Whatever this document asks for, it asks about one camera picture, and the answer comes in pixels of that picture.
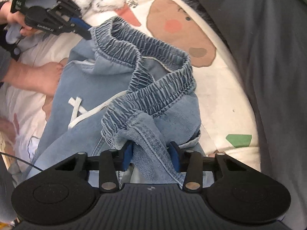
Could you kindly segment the person's left hand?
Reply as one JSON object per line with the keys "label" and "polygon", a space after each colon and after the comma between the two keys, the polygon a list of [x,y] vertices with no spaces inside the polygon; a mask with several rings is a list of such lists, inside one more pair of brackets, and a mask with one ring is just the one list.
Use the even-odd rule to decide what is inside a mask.
{"label": "person's left hand", "polygon": [[21,12],[12,13],[10,11],[11,2],[1,2],[1,24],[19,24],[21,26],[20,34],[22,36],[32,36],[37,29],[25,24],[25,16]]}

